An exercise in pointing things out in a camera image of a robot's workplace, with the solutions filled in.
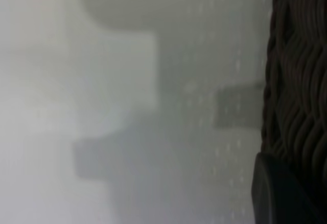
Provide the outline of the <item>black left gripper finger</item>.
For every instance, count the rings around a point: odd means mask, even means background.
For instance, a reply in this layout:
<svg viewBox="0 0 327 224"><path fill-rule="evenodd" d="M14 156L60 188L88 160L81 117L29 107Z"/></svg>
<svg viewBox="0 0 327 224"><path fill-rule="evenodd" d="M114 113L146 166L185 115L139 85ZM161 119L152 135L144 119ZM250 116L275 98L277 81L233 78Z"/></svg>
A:
<svg viewBox="0 0 327 224"><path fill-rule="evenodd" d="M255 223L326 223L323 199L272 155L256 155L251 198Z"/></svg>

